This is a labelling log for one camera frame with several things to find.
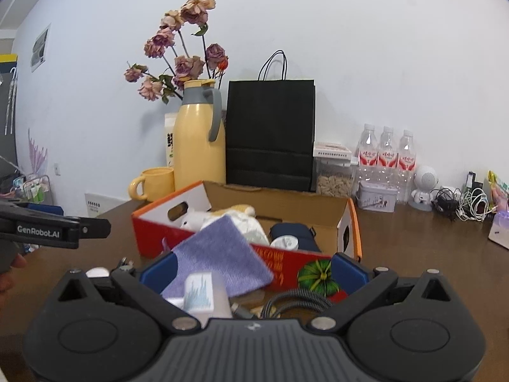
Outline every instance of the gray thermos handle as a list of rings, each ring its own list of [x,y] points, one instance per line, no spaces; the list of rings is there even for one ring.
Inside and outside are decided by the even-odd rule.
[[[217,134],[220,132],[221,125],[221,110],[222,110],[222,100],[221,100],[221,92],[219,89],[210,88],[204,90],[204,95],[206,98],[212,96],[212,125],[209,131],[209,142],[215,142],[217,139]]]

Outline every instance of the flower stem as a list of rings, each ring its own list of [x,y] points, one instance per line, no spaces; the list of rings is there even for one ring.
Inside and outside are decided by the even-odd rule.
[[[171,65],[170,63],[168,63],[168,60],[166,60],[166,57],[162,56],[162,58],[164,59],[164,61],[166,62],[166,64],[168,65],[168,68],[171,70],[171,72],[173,73],[173,75],[175,76],[175,72],[173,71],[173,69],[171,68]]]
[[[210,70],[209,70],[209,61],[207,59],[207,48],[205,47],[205,36],[202,35],[202,41],[203,41],[203,53],[205,55],[205,65],[207,66],[207,73],[209,74],[209,79],[212,77],[210,76]]]
[[[217,85],[217,88],[218,89],[221,89],[221,82],[222,82],[222,75],[224,75],[224,71],[221,71],[221,74],[220,74],[220,83]]]
[[[175,88],[175,86],[171,85],[171,87],[173,88],[173,93],[175,95],[177,95],[177,97],[182,100],[182,96],[177,92],[177,88]]]
[[[143,75],[149,75],[150,77],[153,77],[154,79],[159,80],[157,77],[155,77],[155,76],[151,75],[151,74],[150,74],[150,73],[148,73],[148,72],[142,72],[142,74],[143,74]]]
[[[184,48],[184,52],[186,53],[186,56],[191,57],[191,56],[189,56],[189,53],[187,53],[187,48],[184,43],[184,37],[182,37],[182,33],[180,33],[180,30],[179,30],[179,36],[180,36],[180,41],[182,42],[182,47]]]

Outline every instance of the snack bag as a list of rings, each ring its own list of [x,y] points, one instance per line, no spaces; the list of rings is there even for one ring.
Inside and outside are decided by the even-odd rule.
[[[495,172],[488,172],[491,198],[497,211],[509,211],[509,185],[497,177]]]

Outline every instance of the water bottle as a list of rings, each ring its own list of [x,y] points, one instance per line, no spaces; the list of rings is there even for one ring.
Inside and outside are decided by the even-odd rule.
[[[398,151],[393,146],[394,129],[383,127],[380,144],[378,145],[378,182],[394,185],[394,171],[398,166]]]
[[[364,131],[360,136],[355,154],[359,159],[359,167],[355,173],[355,180],[352,188],[353,195],[355,195],[359,189],[360,181],[377,181],[375,175],[377,174],[378,143],[375,136],[374,125],[364,125]]]
[[[405,130],[400,140],[398,154],[398,195],[396,196],[396,201],[403,204],[408,202],[410,196],[415,156],[413,133]]]

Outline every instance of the red box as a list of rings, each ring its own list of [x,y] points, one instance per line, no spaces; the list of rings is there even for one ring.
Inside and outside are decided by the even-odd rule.
[[[333,300],[346,296],[342,290],[334,292],[335,286],[330,282],[328,273],[330,257],[336,252],[345,252],[358,261],[362,258],[357,214],[351,199],[309,192],[197,182],[133,212],[134,233],[142,256],[157,257],[164,250],[163,240],[171,250],[193,235],[193,232],[179,228],[181,216],[176,219],[173,216],[174,220],[168,216],[170,210],[174,213],[184,202],[187,207],[197,211],[249,204],[255,208],[256,219],[266,234],[272,225],[280,222],[302,223],[313,227],[317,233],[315,240],[322,253],[286,251],[251,244],[274,273],[274,281],[269,289],[281,291],[305,287],[323,292]]]

